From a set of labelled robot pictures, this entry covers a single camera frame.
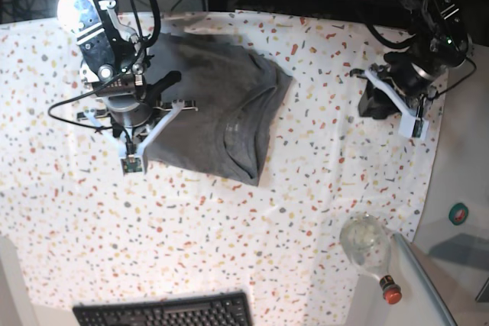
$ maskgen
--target gray t-shirt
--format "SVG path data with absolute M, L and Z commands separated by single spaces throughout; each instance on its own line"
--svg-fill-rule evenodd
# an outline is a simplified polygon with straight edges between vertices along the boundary
M 257 186 L 267 155 L 269 128 L 291 77 L 242 47 L 161 34 L 151 48 L 154 83 L 168 72 L 182 81 L 163 101 L 195 100 L 148 148 L 150 160 Z

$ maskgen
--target table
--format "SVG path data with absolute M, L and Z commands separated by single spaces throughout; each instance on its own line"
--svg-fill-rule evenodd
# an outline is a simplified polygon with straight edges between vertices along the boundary
M 141 18 L 151 28 L 151 16 Z M 160 163 L 123 177 L 102 137 L 47 117 L 49 105 L 81 93 L 72 37 L 54 19 L 0 30 L 0 233 L 18 247 L 33 303 L 244 289 L 256 325 L 342 324 L 358 278 L 338 243 L 342 223 L 368 211 L 413 239 L 443 100 L 424 142 L 400 137 L 398 117 L 360 119 L 365 81 L 348 71 L 381 62 L 386 50 L 359 24 L 196 13 L 165 16 L 163 32 L 254 49 L 294 76 L 261 184 Z

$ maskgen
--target keyboard keys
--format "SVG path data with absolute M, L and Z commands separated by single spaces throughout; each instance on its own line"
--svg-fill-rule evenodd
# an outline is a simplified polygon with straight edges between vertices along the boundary
M 170 301 L 160 305 L 75 307 L 80 326 L 248 326 L 245 298 Z

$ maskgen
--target metal bracket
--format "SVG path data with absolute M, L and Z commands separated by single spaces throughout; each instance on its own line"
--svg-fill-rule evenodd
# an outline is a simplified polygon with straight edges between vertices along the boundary
M 136 153 L 134 154 L 134 159 L 141 164 L 141 170 L 147 172 L 147 156 L 146 149 L 153 143 L 153 141 L 161 134 L 164 128 L 175 119 L 176 116 L 185 108 L 185 102 L 178 100 L 172 103 L 171 111 L 166 114 L 154 127 L 154 129 L 149 133 L 149 135 L 144 139 L 144 141 L 138 145 Z
M 375 86 L 384 92 L 387 97 L 396 105 L 401 113 L 399 134 L 403 137 L 416 137 L 421 140 L 426 139 L 429 122 L 422 116 L 418 116 L 417 111 L 407 107 L 402 98 L 386 82 L 380 80 L 377 73 L 370 67 L 365 70 L 365 76 Z

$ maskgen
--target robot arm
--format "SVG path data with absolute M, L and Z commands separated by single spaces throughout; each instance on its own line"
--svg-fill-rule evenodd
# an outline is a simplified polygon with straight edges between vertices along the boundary
M 121 24 L 116 13 L 117 0 L 58 3 L 58 19 L 75 35 L 83 55 L 81 80 L 105 104 L 104 110 L 79 113 L 77 120 L 88 120 L 115 145 L 124 174 L 146 173 L 148 145 L 182 110 L 196 110 L 194 102 L 164 104 L 160 100 L 165 89 L 180 81 L 180 73 L 171 72 L 154 84 L 144 78 L 150 65 L 147 49 L 160 33 L 157 0 L 150 3 L 155 21 L 150 37 Z M 100 124 L 100 118 L 110 118 L 112 136 Z
M 440 96 L 432 84 L 447 68 L 466 59 L 471 41 L 453 0 L 399 0 L 412 17 L 414 34 L 401 44 L 385 40 L 365 22 L 384 46 L 403 51 L 384 55 L 384 66 L 354 69 L 352 75 L 368 80 L 358 110 L 361 117 L 385 119 L 401 113 L 400 134 L 424 139 L 428 121 L 423 117 Z

